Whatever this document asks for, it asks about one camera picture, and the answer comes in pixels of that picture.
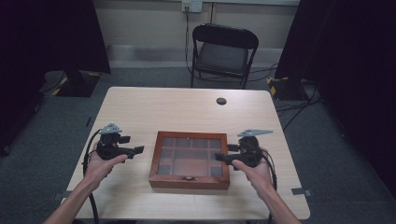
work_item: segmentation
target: forearm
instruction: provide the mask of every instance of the forearm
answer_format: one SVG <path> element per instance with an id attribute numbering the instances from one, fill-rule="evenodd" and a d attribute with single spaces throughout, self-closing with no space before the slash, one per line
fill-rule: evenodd
<path id="1" fill-rule="evenodd" d="M 265 188 L 259 192 L 259 196 L 264 200 L 270 210 L 274 220 L 278 224 L 301 223 L 300 220 L 291 212 L 285 202 L 280 198 L 274 188 Z"/>
<path id="2" fill-rule="evenodd" d="M 44 223 L 72 223 L 92 191 L 90 181 L 83 179 Z"/>

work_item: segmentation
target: wall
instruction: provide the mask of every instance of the wall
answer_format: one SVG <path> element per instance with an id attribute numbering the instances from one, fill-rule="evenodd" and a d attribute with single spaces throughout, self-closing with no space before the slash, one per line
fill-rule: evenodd
<path id="1" fill-rule="evenodd" d="M 277 1 L 283 5 L 203 2 L 202 13 L 189 14 L 190 40 L 192 29 L 205 22 L 243 27 L 260 40 L 258 61 L 276 63 L 297 9 L 296 1 L 269 2 Z M 144 61 L 150 54 L 131 54 L 144 50 L 174 52 L 168 60 L 184 60 L 187 22 L 180 1 L 94 1 L 94 4 L 110 61 Z"/>

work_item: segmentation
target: wooden table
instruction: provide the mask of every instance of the wooden table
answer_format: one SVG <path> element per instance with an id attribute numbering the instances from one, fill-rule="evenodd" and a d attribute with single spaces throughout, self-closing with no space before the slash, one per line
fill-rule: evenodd
<path id="1" fill-rule="evenodd" d="M 216 100 L 223 97 L 226 105 Z M 145 146 L 143 154 L 114 167 L 93 195 L 100 218 L 154 220 L 267 219 L 269 211 L 241 171 L 231 169 L 228 190 L 153 189 L 149 169 L 158 131 L 227 133 L 229 144 L 245 129 L 273 130 L 259 135 L 275 161 L 278 192 L 299 219 L 310 216 L 288 144 L 267 91 L 113 87 L 93 124 L 92 134 L 114 122 L 121 135 L 132 136 L 123 147 Z M 81 154 L 82 161 L 85 149 Z M 68 190 L 82 179 L 78 163 Z M 78 218 L 92 218 L 89 200 Z"/>

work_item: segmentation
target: human hand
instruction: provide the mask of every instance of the human hand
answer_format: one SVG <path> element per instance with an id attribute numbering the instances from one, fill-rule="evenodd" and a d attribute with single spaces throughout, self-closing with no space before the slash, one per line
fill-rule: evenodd
<path id="1" fill-rule="evenodd" d="M 267 157 L 267 150 L 263 150 L 264 152 L 262 153 L 262 155 Z M 270 168 L 265 159 L 261 159 L 259 165 L 254 168 L 246 166 L 243 162 L 239 160 L 233 160 L 232 164 L 233 166 L 245 173 L 245 175 L 247 176 L 247 180 L 250 181 L 251 186 L 257 191 L 257 194 L 260 198 L 262 198 L 262 193 L 264 191 L 273 187 Z"/>
<path id="2" fill-rule="evenodd" d="M 104 161 L 102 160 L 102 158 L 99 157 L 99 155 L 95 151 L 96 148 L 97 148 L 97 143 L 93 145 L 93 149 L 92 149 L 93 153 L 91 153 L 90 155 L 87 171 L 84 177 L 84 179 L 89 180 L 89 182 L 91 183 L 92 191 L 99 188 L 100 182 L 108 174 L 111 173 L 113 167 L 116 164 L 126 161 L 128 159 L 127 155 L 119 155 L 116 158 L 113 158 L 108 161 Z"/>

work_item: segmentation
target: baseboard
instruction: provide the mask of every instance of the baseboard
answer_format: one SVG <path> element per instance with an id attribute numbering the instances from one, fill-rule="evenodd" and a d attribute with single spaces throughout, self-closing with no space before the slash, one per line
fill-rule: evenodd
<path id="1" fill-rule="evenodd" d="M 184 48 L 133 45 L 109 45 L 106 48 L 110 67 L 184 67 Z M 188 64 L 191 66 L 192 49 Z M 252 67 L 270 67 L 278 63 L 282 49 L 258 49 Z"/>

